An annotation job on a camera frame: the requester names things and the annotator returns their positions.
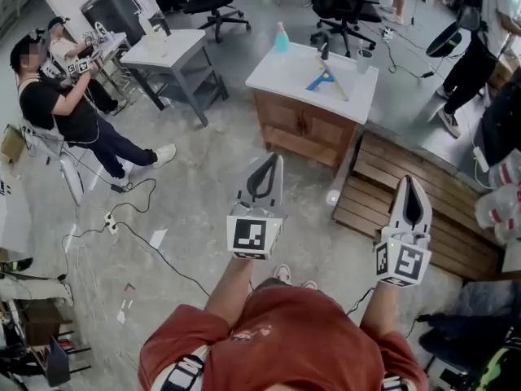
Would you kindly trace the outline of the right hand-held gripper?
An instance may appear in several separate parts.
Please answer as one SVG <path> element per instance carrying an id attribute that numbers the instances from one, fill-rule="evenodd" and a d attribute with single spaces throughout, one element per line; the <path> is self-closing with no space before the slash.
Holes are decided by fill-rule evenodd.
<path id="1" fill-rule="evenodd" d="M 390 227 L 381 230 L 381 240 L 374 247 L 378 282 L 399 288 L 422 282 L 431 259 L 427 248 L 431 221 L 431 202 L 421 184 L 413 177 L 403 177 L 390 208 Z M 402 230 L 410 228 L 415 231 Z"/>

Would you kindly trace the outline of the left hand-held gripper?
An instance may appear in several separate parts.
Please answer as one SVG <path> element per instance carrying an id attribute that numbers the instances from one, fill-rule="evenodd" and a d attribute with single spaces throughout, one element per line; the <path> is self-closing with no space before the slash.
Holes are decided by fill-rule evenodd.
<path id="1" fill-rule="evenodd" d="M 283 158 L 267 153 L 254 159 L 239 175 L 237 198 L 226 217 L 227 250 L 234 257 L 269 260 L 282 232 Z"/>

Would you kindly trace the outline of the blue yellow squeegee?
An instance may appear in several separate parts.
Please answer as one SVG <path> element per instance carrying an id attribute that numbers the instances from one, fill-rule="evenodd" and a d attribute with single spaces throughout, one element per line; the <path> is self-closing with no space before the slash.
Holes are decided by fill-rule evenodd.
<path id="1" fill-rule="evenodd" d="M 347 102 L 347 93 L 345 92 L 344 88 L 340 85 L 338 79 L 335 77 L 331 69 L 328 67 L 326 61 L 320 55 L 318 55 L 316 59 L 320 64 L 322 70 L 319 73 L 319 76 L 314 81 L 312 81 L 305 89 L 312 92 L 318 92 L 318 88 L 321 84 L 332 84 L 336 92 L 339 94 L 340 99 Z"/>

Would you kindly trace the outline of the person's right forearm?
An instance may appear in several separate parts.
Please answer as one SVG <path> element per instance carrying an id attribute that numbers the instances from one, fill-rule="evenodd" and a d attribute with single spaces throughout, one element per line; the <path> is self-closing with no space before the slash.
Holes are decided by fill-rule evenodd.
<path id="1" fill-rule="evenodd" d="M 372 337 L 394 332 L 398 324 L 401 289 L 378 282 L 363 314 L 360 328 Z"/>

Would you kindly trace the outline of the person's left forearm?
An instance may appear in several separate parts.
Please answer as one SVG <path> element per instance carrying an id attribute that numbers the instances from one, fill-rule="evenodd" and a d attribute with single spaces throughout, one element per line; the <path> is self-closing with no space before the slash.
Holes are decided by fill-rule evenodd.
<path id="1" fill-rule="evenodd" d="M 250 292 L 255 261 L 232 257 L 212 291 L 204 310 L 233 327 L 239 320 Z"/>

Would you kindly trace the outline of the wooden slatted platform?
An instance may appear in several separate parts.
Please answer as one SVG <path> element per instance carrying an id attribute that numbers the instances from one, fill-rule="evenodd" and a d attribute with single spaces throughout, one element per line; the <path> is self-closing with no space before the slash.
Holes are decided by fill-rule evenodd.
<path id="1" fill-rule="evenodd" d="M 474 217 L 478 192 L 422 157 L 371 133 L 358 143 L 334 220 L 371 239 L 387 225 L 401 178 L 418 180 L 431 202 L 431 264 L 471 281 L 493 281 L 504 251 Z"/>

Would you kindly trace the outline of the wooden cabinet with white sink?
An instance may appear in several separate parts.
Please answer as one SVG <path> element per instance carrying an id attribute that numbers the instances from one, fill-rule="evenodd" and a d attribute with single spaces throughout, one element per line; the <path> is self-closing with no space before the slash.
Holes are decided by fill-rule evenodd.
<path id="1" fill-rule="evenodd" d="M 336 53 L 326 60 L 348 101 L 332 84 L 318 92 L 305 88 L 321 72 L 311 46 L 290 43 L 286 53 L 271 49 L 247 78 L 266 147 L 280 147 L 338 169 L 356 130 L 366 124 L 374 99 L 379 70 L 369 66 L 357 72 L 357 61 Z"/>

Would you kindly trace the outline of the person's left white shoe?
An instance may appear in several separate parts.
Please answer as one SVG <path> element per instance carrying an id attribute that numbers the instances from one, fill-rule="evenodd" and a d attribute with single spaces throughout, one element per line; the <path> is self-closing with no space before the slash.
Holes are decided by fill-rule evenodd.
<path id="1" fill-rule="evenodd" d="M 288 265 L 280 264 L 274 270 L 274 282 L 276 284 L 283 284 L 291 286 L 291 270 Z"/>

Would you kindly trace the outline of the blue grey bag pile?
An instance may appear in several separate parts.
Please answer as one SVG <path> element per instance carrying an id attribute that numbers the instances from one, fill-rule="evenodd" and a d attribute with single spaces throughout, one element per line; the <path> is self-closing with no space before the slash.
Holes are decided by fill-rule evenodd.
<path id="1" fill-rule="evenodd" d="M 477 371 L 504 342 L 521 333 L 521 280 L 468 283 L 448 310 L 427 314 L 418 339 L 428 353 L 463 371 Z"/>

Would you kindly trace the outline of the green black backpack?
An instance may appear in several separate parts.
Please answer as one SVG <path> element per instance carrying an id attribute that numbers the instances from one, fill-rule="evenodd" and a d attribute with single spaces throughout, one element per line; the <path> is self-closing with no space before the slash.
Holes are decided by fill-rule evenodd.
<path id="1" fill-rule="evenodd" d="M 508 340 L 484 365 L 472 391 L 521 391 L 521 338 Z"/>

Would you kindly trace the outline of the white chair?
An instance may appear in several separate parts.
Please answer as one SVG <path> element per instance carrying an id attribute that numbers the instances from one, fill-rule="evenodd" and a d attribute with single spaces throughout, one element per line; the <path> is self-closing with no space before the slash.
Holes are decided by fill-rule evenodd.
<path id="1" fill-rule="evenodd" d="M 84 194 L 83 182 L 72 155 L 65 151 L 65 141 L 57 126 L 52 130 L 45 130 L 30 124 L 26 119 L 22 119 L 20 129 L 27 142 L 35 146 L 36 149 L 43 151 L 50 160 L 59 162 L 60 171 L 74 203 L 79 207 Z"/>

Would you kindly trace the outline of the cluttered white table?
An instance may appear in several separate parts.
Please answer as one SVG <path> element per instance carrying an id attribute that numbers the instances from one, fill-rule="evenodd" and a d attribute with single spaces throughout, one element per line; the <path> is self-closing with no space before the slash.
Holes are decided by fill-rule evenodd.
<path id="1" fill-rule="evenodd" d="M 104 79 L 111 84 L 116 90 L 117 94 L 127 103 L 129 103 L 129 97 L 125 94 L 124 90 L 112 79 L 112 76 L 104 70 L 106 63 L 113 63 L 118 68 L 122 75 L 125 75 L 125 70 L 122 64 L 119 62 L 117 56 L 123 49 L 130 49 L 130 44 L 127 39 L 126 33 L 114 33 L 114 32 L 99 32 L 89 31 L 83 33 L 83 38 L 86 44 L 92 48 L 92 55 L 95 51 L 101 51 L 103 57 L 103 67 L 98 71 Z M 87 55 L 78 55 L 78 59 L 85 58 Z"/>

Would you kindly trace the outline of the white box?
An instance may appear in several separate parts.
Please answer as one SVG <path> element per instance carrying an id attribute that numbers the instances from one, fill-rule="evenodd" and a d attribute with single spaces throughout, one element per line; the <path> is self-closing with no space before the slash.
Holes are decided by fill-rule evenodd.
<path id="1" fill-rule="evenodd" d="M 26 254 L 31 226 L 32 218 L 20 180 L 0 174 L 0 248 Z"/>

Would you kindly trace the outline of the brown cardboard box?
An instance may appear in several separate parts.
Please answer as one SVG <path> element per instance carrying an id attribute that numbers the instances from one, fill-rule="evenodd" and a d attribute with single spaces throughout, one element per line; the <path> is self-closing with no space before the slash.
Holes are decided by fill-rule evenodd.
<path id="1" fill-rule="evenodd" d="M 20 159 L 24 147 L 25 141 L 21 132 L 13 125 L 8 124 L 0 142 L 0 152 L 10 163 L 16 163 Z"/>

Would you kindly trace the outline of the white table grey frame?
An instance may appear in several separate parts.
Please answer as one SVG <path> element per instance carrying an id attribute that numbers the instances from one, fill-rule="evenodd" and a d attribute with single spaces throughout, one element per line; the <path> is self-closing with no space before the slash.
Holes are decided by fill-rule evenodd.
<path id="1" fill-rule="evenodd" d="M 159 110 L 165 109 L 161 99 L 172 86 L 186 98 L 203 127 L 208 125 L 206 110 L 217 98 L 229 97 L 200 29 L 145 35 L 120 61 Z"/>

